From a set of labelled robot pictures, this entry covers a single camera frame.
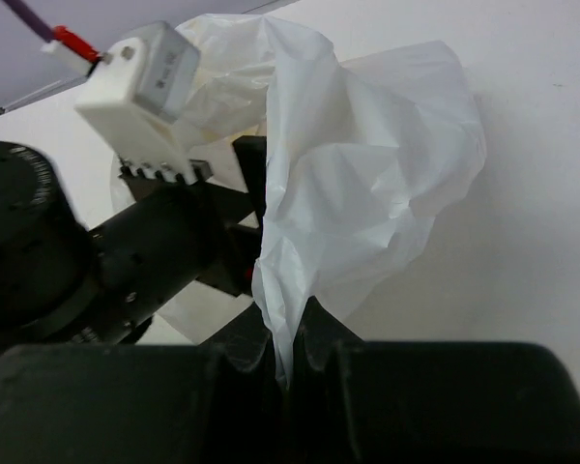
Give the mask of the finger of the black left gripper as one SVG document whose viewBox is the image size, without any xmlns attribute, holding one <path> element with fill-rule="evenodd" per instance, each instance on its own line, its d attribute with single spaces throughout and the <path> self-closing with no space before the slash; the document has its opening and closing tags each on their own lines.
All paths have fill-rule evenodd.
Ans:
<svg viewBox="0 0 580 464">
<path fill-rule="evenodd" d="M 233 141 L 232 147 L 244 177 L 254 213 L 259 226 L 262 227 L 266 211 L 267 137 L 243 135 Z"/>
</svg>

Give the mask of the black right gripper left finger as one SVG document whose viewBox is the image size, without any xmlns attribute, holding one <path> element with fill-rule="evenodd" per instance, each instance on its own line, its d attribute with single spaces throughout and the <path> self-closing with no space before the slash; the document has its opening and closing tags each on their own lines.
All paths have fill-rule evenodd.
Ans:
<svg viewBox="0 0 580 464">
<path fill-rule="evenodd" d="M 256 306 L 197 346 L 18 346 L 0 357 L 0 463 L 268 463 L 275 373 Z"/>
</svg>

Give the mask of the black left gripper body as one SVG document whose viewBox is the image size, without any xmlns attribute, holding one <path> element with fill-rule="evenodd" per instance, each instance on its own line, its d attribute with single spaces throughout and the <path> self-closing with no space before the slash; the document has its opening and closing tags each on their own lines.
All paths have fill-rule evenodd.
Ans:
<svg viewBox="0 0 580 464">
<path fill-rule="evenodd" d="M 262 230 L 246 191 L 120 177 L 134 202 L 95 228 L 76 218 L 50 160 L 0 141 L 0 346 L 135 342 L 193 281 L 232 296 L 250 290 Z"/>
</svg>

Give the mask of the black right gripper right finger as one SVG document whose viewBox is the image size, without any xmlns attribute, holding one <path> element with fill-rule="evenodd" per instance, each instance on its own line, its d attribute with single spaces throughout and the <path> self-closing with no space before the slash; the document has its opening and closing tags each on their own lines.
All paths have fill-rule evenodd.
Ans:
<svg viewBox="0 0 580 464">
<path fill-rule="evenodd" d="M 310 299 L 293 355 L 307 463 L 580 463 L 580 394 L 542 346 L 365 341 Z"/>
</svg>

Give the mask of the white plastic bag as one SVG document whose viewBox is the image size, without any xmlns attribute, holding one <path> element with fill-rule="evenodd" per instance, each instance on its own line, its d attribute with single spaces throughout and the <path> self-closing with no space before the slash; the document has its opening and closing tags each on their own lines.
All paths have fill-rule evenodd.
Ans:
<svg viewBox="0 0 580 464">
<path fill-rule="evenodd" d="M 203 14 L 179 32 L 201 53 L 173 129 L 187 156 L 217 162 L 231 136 L 267 130 L 252 293 L 287 383 L 307 300 L 347 317 L 466 196 L 486 158 L 479 111 L 443 42 L 340 61 L 320 32 L 269 15 Z"/>
</svg>

